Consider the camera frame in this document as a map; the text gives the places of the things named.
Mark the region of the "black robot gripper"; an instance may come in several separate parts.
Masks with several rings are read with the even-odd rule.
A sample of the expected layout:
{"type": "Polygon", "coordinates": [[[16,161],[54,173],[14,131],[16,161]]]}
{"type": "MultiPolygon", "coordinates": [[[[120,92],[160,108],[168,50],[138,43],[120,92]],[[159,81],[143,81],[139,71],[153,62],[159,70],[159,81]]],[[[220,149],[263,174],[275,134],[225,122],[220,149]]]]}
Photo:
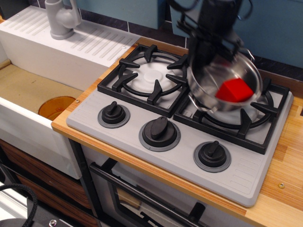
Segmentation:
{"type": "Polygon", "coordinates": [[[196,26],[186,22],[189,17],[186,12],[193,10],[199,1],[195,0],[191,6],[184,7],[176,4],[176,10],[181,12],[177,27],[190,35],[188,43],[188,64],[192,67],[197,54],[197,68],[202,70],[209,65],[216,55],[228,61],[233,61],[242,40],[233,30],[238,18],[241,0],[204,0],[199,12],[196,26]]]}

